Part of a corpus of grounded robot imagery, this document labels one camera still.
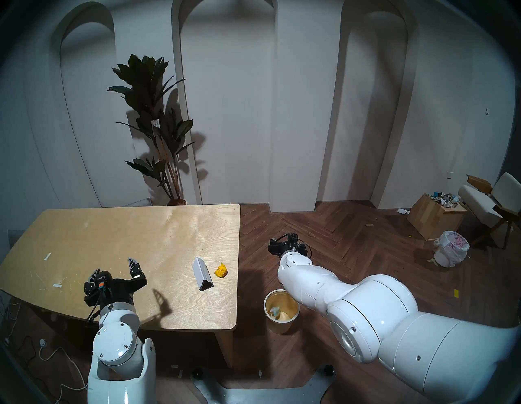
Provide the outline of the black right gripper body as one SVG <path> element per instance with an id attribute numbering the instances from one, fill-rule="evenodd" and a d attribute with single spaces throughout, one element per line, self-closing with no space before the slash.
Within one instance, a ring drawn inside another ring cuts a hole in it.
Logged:
<path id="1" fill-rule="evenodd" d="M 304 256 L 304 242 L 299 239 L 270 239 L 268 252 L 277 257 L 282 257 L 287 252 L 296 252 Z"/>

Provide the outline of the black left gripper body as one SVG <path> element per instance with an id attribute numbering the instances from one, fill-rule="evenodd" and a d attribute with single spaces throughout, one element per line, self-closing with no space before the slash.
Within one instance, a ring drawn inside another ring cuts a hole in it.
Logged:
<path id="1" fill-rule="evenodd" d="M 116 303 L 126 303 L 134 306 L 133 294 L 147 285 L 135 282 L 132 279 L 101 279 L 100 280 L 100 309 Z"/>

